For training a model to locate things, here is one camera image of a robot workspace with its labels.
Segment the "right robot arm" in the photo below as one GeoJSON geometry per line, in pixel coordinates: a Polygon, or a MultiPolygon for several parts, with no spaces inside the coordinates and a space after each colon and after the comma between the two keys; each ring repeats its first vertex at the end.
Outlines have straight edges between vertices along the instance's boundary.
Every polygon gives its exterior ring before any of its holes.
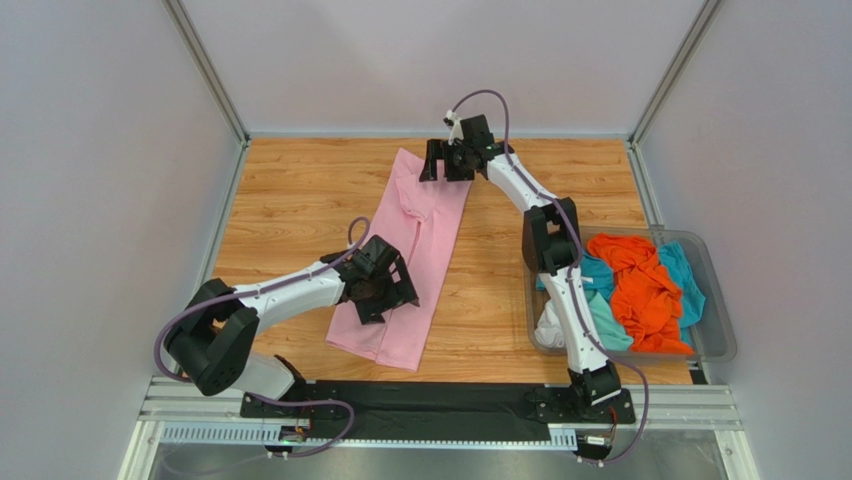
{"type": "Polygon", "coordinates": [[[499,142],[485,116],[444,119],[447,139],[429,149],[429,161],[443,161],[449,181],[481,175],[497,186],[523,215],[522,255],[527,269],[549,295],[545,312],[560,332],[570,379],[567,404],[582,419],[617,417],[625,404],[613,360],[604,352],[586,300],[580,263],[582,245],[576,209],[526,170],[507,141],[499,142]]]}

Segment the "pink t shirt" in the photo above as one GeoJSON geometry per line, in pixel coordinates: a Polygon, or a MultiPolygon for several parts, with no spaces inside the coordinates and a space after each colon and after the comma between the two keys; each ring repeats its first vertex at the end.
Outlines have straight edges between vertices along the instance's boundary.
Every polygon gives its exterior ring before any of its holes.
{"type": "Polygon", "coordinates": [[[424,161],[400,149],[370,233],[401,253],[419,304],[385,314],[382,324],[363,325],[352,303],[336,307],[326,343],[383,366],[418,370],[472,185],[470,181],[421,182],[424,161]]]}

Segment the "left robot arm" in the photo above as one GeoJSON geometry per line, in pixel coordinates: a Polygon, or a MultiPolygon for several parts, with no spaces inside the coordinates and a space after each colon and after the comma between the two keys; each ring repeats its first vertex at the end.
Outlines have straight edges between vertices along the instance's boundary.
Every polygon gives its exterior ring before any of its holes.
{"type": "Polygon", "coordinates": [[[155,354],[206,396],[238,388],[280,399],[296,382],[285,362],[253,352],[258,334],[304,312],[332,308],[328,341],[380,364],[415,370],[452,255],[463,189],[431,140],[419,158],[400,151],[361,238],[307,268],[254,285],[204,283],[159,333],[155,354]]]}

